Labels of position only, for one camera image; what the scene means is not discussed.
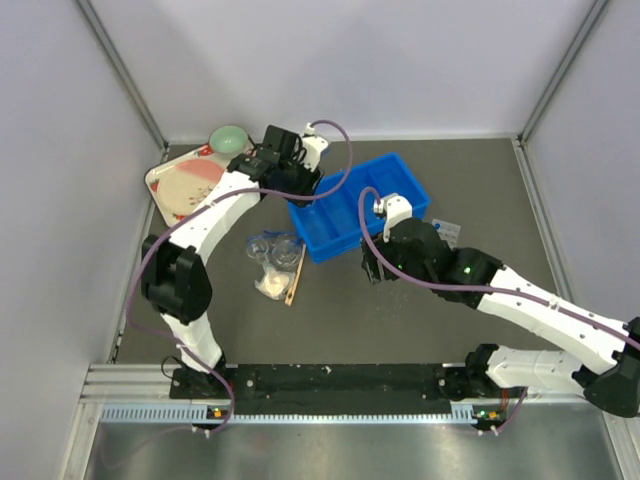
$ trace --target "gray table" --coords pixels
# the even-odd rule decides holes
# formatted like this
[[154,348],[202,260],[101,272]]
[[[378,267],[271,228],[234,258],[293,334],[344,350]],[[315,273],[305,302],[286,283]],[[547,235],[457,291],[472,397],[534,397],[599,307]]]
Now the gray table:
[[[459,244],[485,250],[542,288],[554,290],[540,235],[510,140],[357,142],[356,162],[398,152],[431,196],[427,218],[462,226]],[[172,155],[185,149],[172,149]],[[322,167],[343,167],[344,144]],[[164,229],[156,212],[151,232]],[[359,250],[328,262],[305,262],[292,307],[260,294],[261,267],[245,254],[263,229],[289,229],[285,202],[267,198],[220,242],[207,270],[213,285],[209,318],[231,363],[459,362],[479,343],[554,348],[504,320],[449,304],[402,281],[372,286]],[[139,297],[136,321],[164,327]],[[169,341],[125,331],[119,363],[159,363],[176,354]]]

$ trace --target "white wall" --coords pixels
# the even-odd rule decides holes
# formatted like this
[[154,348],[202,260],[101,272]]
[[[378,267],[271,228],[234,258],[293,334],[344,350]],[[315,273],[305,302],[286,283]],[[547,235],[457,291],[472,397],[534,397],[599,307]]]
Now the white wall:
[[159,153],[73,2],[2,2],[0,45],[0,477],[42,480],[105,360]]
[[93,0],[163,133],[522,130],[592,0]]
[[530,142],[577,296],[640,315],[640,2],[612,1]]

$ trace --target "blue bin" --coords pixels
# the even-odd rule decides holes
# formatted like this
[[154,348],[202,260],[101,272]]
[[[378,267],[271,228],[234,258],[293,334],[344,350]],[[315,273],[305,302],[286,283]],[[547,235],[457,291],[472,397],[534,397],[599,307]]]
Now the blue bin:
[[[324,178],[316,193],[333,188],[342,173]],[[418,183],[400,155],[389,153],[353,167],[347,181],[321,200],[304,208],[289,204],[289,212],[298,234],[307,244],[314,263],[321,263],[360,245],[362,234],[358,222],[358,197],[365,187],[375,187],[384,197],[398,193],[413,206],[413,216],[423,218],[429,206],[429,196]],[[384,228],[384,218],[372,211],[373,195],[365,201],[365,219],[371,235]]]

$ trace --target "white robotic arm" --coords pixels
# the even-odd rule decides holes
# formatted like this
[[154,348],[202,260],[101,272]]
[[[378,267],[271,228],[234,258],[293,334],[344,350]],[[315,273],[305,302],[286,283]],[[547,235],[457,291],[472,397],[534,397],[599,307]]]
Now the white robotic arm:
[[[152,268],[143,276],[142,292],[171,328],[188,367],[207,371],[184,348],[211,367],[223,357],[207,316],[212,292],[204,266],[235,222],[260,202],[261,194],[241,193],[220,202],[216,199],[230,191],[258,187],[311,195],[322,177],[318,164],[328,146],[310,125],[303,136],[268,127],[263,143],[252,155],[236,157],[197,207],[209,208],[178,228],[158,250]],[[151,236],[145,243],[155,238]]]
[[[481,345],[467,357],[467,391],[511,387],[540,387],[584,396],[597,407],[631,417],[640,403],[640,353],[623,338],[640,336],[640,319],[629,323],[601,317],[536,287],[501,261],[472,248],[450,249],[435,228],[411,217],[411,205],[398,195],[374,203],[385,216],[383,233],[374,240],[379,252],[399,270],[430,282],[432,290],[448,301],[464,303],[499,316],[548,340],[563,351],[521,351],[506,346]],[[363,242],[363,267],[372,283],[398,278]],[[447,290],[438,285],[484,287],[483,291]],[[505,290],[523,295],[501,293]],[[523,298],[529,294],[536,301]],[[577,321],[563,312],[582,315],[601,328]],[[440,380],[448,391],[447,378]]]

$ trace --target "light green bowl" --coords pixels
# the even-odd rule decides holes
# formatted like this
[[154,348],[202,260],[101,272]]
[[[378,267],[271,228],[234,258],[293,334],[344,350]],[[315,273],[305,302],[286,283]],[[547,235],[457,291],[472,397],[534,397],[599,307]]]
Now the light green bowl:
[[209,146],[222,155],[238,155],[247,146],[249,135],[240,127],[227,125],[220,127],[209,137]]

